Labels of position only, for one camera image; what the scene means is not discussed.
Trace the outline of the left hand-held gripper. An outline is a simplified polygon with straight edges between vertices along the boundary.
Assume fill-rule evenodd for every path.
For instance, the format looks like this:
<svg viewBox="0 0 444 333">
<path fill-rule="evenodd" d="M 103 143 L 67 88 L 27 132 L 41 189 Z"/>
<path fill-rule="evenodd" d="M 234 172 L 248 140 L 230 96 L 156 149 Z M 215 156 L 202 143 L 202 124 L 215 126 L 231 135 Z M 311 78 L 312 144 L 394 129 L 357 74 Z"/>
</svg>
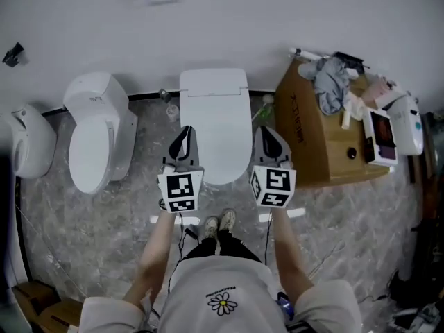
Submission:
<svg viewBox="0 0 444 333">
<path fill-rule="evenodd" d="M 157 176 L 160 208 L 168 213 L 196 211 L 203 175 L 196 132 L 191 126 L 183 126 L 162 157 Z"/>
</svg>

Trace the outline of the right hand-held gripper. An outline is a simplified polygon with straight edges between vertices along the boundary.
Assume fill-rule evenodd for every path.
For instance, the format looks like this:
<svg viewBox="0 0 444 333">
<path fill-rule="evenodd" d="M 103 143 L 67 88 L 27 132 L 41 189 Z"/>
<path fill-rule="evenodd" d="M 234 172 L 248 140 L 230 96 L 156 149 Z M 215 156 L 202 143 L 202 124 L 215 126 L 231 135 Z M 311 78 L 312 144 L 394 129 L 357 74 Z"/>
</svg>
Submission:
<svg viewBox="0 0 444 333">
<path fill-rule="evenodd" d="M 289 145 L 274 129 L 259 126 L 253 153 L 250 187 L 257 206 L 285 208 L 294 195 L 297 174 Z"/>
</svg>

